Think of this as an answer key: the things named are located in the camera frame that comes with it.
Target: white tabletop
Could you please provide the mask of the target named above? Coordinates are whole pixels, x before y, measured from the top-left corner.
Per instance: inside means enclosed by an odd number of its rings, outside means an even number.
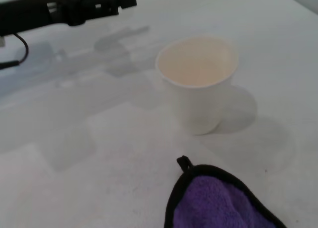
[[[161,228],[176,159],[233,173],[289,228],[318,223],[318,16],[292,0],[138,0],[120,16],[21,34],[0,73],[0,227]],[[232,40],[235,99],[182,131],[154,70],[167,43]],[[0,61],[23,54],[7,38]]]

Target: purple towel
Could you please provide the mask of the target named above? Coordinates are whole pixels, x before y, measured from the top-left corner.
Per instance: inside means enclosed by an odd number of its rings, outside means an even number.
[[[173,228],[276,228],[231,184],[197,176],[174,211]]]

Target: black cloth edge trim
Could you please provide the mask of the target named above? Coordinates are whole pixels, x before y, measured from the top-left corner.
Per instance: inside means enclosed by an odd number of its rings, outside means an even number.
[[[232,184],[237,189],[244,192],[258,212],[260,212],[268,221],[272,222],[276,228],[286,228],[286,226],[255,197],[255,195],[242,181],[240,181],[234,175],[222,170],[221,168],[212,165],[193,166],[180,176],[168,200],[164,228],[173,227],[174,210],[183,198],[183,195],[192,180],[197,176],[211,176],[223,182]]]

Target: paper cup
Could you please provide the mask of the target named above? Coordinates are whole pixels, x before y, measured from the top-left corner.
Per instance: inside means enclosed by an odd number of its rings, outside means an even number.
[[[156,68],[182,127],[194,135],[217,127],[231,97],[237,66],[238,56],[230,43],[208,36],[172,43],[159,53]]]

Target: microfiber cloth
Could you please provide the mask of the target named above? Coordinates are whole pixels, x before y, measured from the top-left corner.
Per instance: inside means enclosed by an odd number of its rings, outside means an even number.
[[[286,228],[238,178],[177,159],[184,171],[170,196],[164,228]]]

